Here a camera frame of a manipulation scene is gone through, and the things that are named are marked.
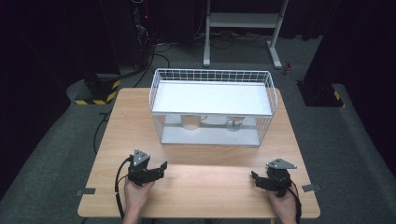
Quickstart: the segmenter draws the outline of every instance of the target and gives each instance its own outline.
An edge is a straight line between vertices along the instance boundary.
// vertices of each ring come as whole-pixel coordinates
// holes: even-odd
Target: black cable
[[[84,224],[87,220],[88,220],[88,218],[84,217],[84,219],[82,219],[82,221],[81,221],[81,224]]]
[[[140,83],[140,81],[143,79],[143,77],[145,76],[145,74],[147,73],[147,71],[150,69],[151,64],[152,64],[152,61],[154,60],[155,47],[156,47],[156,46],[154,46],[154,47],[152,48],[151,60],[149,61],[149,64],[147,65],[145,72],[142,74],[142,76],[139,78],[139,80],[137,80],[137,82],[134,84],[133,88],[135,88],[135,87]]]
[[[216,45],[213,44],[213,42],[215,41],[211,41],[210,42],[210,47],[214,48],[214,49],[228,49],[230,48],[234,43],[235,43],[235,38],[233,37],[233,35],[229,34],[229,35],[220,35],[220,36],[215,36],[215,38],[219,41],[231,41],[231,44],[229,44],[228,46],[225,47],[217,47]]]
[[[121,178],[119,179],[118,184],[120,184],[121,180],[122,180],[123,178],[127,177],[127,176],[128,176],[128,175],[125,175],[125,176],[121,177]]]
[[[95,153],[95,155],[98,153],[97,149],[96,149],[96,136],[99,132],[100,127],[102,126],[102,124],[104,122],[108,122],[108,115],[111,113],[113,109],[110,109],[110,111],[108,111],[107,113],[100,113],[99,115],[103,115],[102,120],[100,121],[98,127],[96,128],[95,131],[95,135],[93,136],[93,152]]]
[[[236,36],[235,37],[235,42],[236,43],[258,43],[258,42],[262,42],[262,41],[266,41],[270,36],[269,35],[257,35],[256,37],[254,37],[251,40],[243,40],[243,39],[238,39],[238,38],[245,38],[242,35]]]
[[[291,193],[291,195],[293,195],[294,200],[296,202],[296,223],[300,224],[301,214],[302,214],[302,210],[301,210],[301,206],[302,205],[301,205],[301,202],[300,202],[300,197],[298,195],[298,190],[297,190],[296,184],[294,184],[293,181],[291,181],[291,183],[294,185],[294,188],[296,189],[296,194],[297,195],[290,188],[287,188],[287,190]]]
[[[201,12],[201,20],[199,22],[199,27],[197,29],[197,32],[194,35],[194,38],[199,34],[201,27],[202,27],[202,23],[204,21],[204,15],[205,15],[205,2],[204,0],[202,0],[202,12]]]
[[[169,62],[169,59],[168,59],[168,58],[166,58],[165,56],[163,56],[163,55],[161,55],[161,54],[154,54],[154,55],[155,55],[155,56],[163,57],[163,58],[168,62],[168,68],[170,68],[171,63]]]
[[[155,68],[153,66],[151,66],[150,69],[152,73],[155,73]]]
[[[124,212],[123,212],[123,210],[122,210],[122,202],[121,202],[121,198],[120,198],[119,183],[120,183],[121,179],[119,180],[119,177],[120,177],[120,173],[121,173],[122,167],[125,165],[126,162],[132,160],[131,157],[132,157],[132,156],[130,156],[129,158],[125,159],[125,161],[123,161],[122,164],[120,165],[120,168],[119,168],[119,170],[117,171],[116,182],[115,182],[115,185],[114,185],[114,191],[116,192],[117,206],[119,207],[120,216],[121,216],[122,219],[124,218],[125,214],[124,214]]]
[[[155,53],[163,53],[163,52],[166,52],[166,51],[168,51],[169,49],[171,49],[172,46],[173,46],[173,44],[172,44],[172,43],[169,43],[169,42],[163,43],[163,44],[161,44],[161,45],[169,45],[169,48],[163,49],[163,50],[155,51]]]
[[[126,77],[131,77],[131,76],[137,75],[137,74],[141,73],[145,68],[146,68],[146,66],[141,66],[139,69],[137,69],[137,70],[135,70],[133,72],[127,73],[125,75],[117,76],[117,77],[103,77],[102,80],[103,81],[117,81],[117,80],[121,80],[121,79],[126,78]]]
[[[215,35],[215,38],[220,41],[229,41],[229,40],[234,41],[235,40],[235,36],[231,32],[230,33],[222,33],[220,35]]]

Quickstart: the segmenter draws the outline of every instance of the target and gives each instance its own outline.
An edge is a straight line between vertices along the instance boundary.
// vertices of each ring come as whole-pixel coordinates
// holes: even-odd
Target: shelf leg
[[[210,0],[206,4],[204,67],[210,66]]]
[[[285,17],[285,11],[286,11],[286,7],[288,6],[288,2],[289,0],[283,0],[282,8],[280,9],[280,13],[276,21],[276,28],[274,30],[273,38],[271,41],[267,41],[268,49],[273,59],[274,67],[276,69],[282,68],[282,63],[280,62],[279,57],[277,56],[276,53],[275,44],[277,41],[277,36],[279,35],[280,27],[282,26],[283,18]]]

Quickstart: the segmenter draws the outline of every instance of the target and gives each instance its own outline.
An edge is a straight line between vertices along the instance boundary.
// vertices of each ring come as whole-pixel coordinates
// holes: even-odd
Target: yellow and black hazard tape
[[[337,104],[339,104],[340,107],[345,107],[345,104],[341,100],[341,95],[340,93],[338,93],[338,91],[334,90],[334,96],[335,96],[335,100],[337,101]]]
[[[117,80],[114,82],[112,88],[111,88],[111,93],[102,99],[75,99],[75,103],[77,105],[107,105],[110,104],[114,97],[116,96],[117,88],[120,85],[120,81]]]

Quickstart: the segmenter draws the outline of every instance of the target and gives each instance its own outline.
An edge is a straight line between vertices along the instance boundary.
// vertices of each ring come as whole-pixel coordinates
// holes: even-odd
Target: gray carpet
[[[245,37],[235,41],[212,41],[211,69],[270,71],[280,89],[291,125],[313,184],[321,210],[319,218],[302,223],[396,223],[396,182],[377,153],[370,137],[350,102],[344,86],[334,84],[345,107],[307,107],[296,80],[303,80],[320,42],[279,38],[276,49],[282,63],[291,63],[292,72],[283,76],[275,70],[264,41]],[[165,56],[171,68],[204,69],[203,43],[160,45],[157,52]],[[155,56],[152,67],[166,67],[167,61]],[[152,70],[148,70],[137,87],[149,87]],[[125,78],[120,87],[135,85],[140,75]],[[73,102],[85,94],[83,81],[70,86],[67,95]],[[113,106],[75,105],[53,124],[34,153],[24,164],[7,194],[0,202],[0,223],[81,223],[77,213],[95,154],[93,138],[103,115]],[[100,145],[104,123],[95,144]],[[121,223],[120,218],[89,218],[86,223]],[[164,219],[156,223],[205,223],[201,219]],[[270,223],[258,219],[214,219],[213,223]]]

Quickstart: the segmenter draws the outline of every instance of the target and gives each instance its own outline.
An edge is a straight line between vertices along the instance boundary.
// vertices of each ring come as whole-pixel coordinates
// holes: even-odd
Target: wrist
[[[140,210],[140,208],[127,206],[122,224],[137,224],[140,216]]]
[[[297,224],[295,220],[280,220],[282,224]]]

